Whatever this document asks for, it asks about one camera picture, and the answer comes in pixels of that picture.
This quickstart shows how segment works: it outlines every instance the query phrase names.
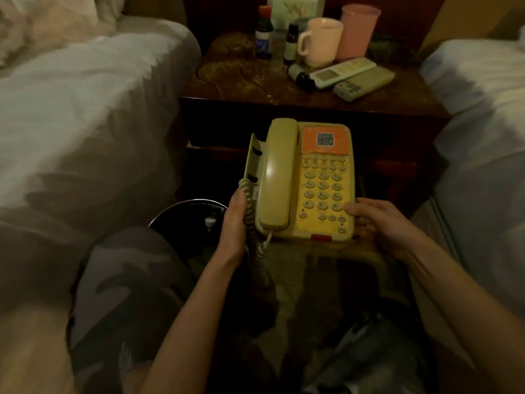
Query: mug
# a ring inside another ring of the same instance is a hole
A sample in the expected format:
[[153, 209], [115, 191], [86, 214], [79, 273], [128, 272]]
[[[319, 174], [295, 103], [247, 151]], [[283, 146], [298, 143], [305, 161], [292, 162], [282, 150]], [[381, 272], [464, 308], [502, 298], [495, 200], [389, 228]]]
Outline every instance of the mug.
[[297, 50], [306, 56], [306, 64], [313, 68], [330, 65], [336, 58], [343, 24], [330, 18], [313, 18], [308, 21], [308, 30], [299, 36]]
[[365, 56], [379, 15], [381, 10], [371, 5], [348, 4], [343, 7], [341, 22], [344, 30], [336, 56], [338, 62]]

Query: qr code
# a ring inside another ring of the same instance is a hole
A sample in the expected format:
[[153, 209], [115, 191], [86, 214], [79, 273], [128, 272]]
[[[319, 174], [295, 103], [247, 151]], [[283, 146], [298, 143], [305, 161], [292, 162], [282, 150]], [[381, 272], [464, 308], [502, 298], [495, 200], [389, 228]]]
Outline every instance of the qr code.
[[333, 134], [318, 133], [317, 146], [333, 146]]

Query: mug handle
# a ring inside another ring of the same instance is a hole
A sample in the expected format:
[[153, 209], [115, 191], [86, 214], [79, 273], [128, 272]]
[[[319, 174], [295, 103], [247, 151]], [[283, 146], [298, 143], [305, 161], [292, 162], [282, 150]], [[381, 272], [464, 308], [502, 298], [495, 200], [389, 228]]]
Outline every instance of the mug handle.
[[312, 35], [311, 30], [308, 30], [300, 34], [299, 40], [297, 41], [297, 52], [299, 53], [299, 55], [302, 55], [302, 56], [308, 55], [308, 50], [302, 49], [302, 43], [306, 39], [306, 37], [311, 36], [311, 35]]

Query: orange sticker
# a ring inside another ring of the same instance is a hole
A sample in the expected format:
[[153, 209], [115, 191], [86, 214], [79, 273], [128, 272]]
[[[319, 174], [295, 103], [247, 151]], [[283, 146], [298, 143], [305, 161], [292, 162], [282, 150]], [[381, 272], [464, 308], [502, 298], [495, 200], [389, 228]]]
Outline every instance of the orange sticker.
[[346, 127], [306, 126], [302, 130], [301, 153], [348, 155], [350, 133]]

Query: pants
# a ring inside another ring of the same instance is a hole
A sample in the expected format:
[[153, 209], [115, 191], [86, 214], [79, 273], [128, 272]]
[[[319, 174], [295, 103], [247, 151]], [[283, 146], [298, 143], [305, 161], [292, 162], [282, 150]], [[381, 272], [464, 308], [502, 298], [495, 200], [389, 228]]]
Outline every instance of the pants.
[[[126, 374], [153, 361], [196, 282], [149, 228], [127, 228], [96, 243], [75, 284], [68, 325], [77, 391], [122, 393]], [[373, 312], [347, 332], [303, 392], [423, 394], [428, 370], [414, 332]]]

